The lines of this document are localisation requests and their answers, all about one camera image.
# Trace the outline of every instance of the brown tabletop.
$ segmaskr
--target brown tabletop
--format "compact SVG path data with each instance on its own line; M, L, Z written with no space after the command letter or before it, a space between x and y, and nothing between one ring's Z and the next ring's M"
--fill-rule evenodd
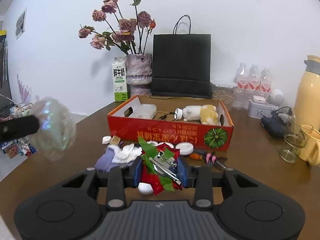
M17 240L21 238L13 214L18 204L76 172L93 167L104 153L102 137L109 134L106 115L118 105L112 103L79 122L74 146L59 161L50 162L38 151L0 182L0 214ZM320 168L310 169L300 159L295 164L283 161L278 153L282 141L272 139L261 127L260 120L250 118L240 110L232 110L230 115L235 125L230 147L226 153L218 152L217 155L228 157L228 166L299 202L306 212L306 223L299 240L319 240ZM157 197L142 196L137 189L125 191L129 203L132 199L192 200L194 189L161 192ZM220 203L221 191L218 188L213 191L214 202ZM98 197L99 203L104 201L102 194L100 192Z

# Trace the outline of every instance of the red cardboard box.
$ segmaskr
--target red cardboard box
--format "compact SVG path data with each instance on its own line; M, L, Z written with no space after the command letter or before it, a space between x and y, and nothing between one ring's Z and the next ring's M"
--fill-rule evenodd
M141 104L156 105L157 113L152 120L128 118L129 114L135 111ZM200 121L174 121L174 115L168 115L166 121L158 120L160 116L174 112L177 107L183 109L185 106L202 105L216 106L219 124L222 123L222 125L204 125ZM157 142L171 142L173 144L190 142L195 148L202 149L210 149L204 142L204 136L208 136L208 133L211 136L212 133L221 128L227 133L227 140L219 148L211 147L211 149L219 151L226 151L228 149L233 132L233 122L223 102L212 99L134 96L112 110L107 115L107 119L111 136L116 135L122 139L131 141L137 141L137 137L140 136L146 141L153 140Z

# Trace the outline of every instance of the glass cup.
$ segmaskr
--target glass cup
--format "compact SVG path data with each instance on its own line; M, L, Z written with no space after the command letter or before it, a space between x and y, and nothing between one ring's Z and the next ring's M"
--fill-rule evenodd
M313 126L302 119L297 120L295 116L289 116L284 131L284 143L280 150L280 156L286 162L295 163L300 154L300 149L305 147Z

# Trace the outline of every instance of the yellow mug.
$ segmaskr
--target yellow mug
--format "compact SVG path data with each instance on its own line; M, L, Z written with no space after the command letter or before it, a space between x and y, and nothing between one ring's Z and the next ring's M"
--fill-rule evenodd
M306 136L309 137L305 147L301 148L299 157L309 162L310 165L320 165L320 132L313 129L311 132L308 131Z

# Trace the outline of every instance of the red and white label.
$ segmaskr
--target red and white label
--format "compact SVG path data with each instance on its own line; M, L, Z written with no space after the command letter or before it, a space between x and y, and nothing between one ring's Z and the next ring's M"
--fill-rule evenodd
M271 84L261 82L260 91L269 93L271 91Z
M249 88L253 90L260 90L261 82L259 80L251 80L249 82Z
M238 88L247 89L249 87L249 80L247 80L247 79L238 79L237 85L238 85Z

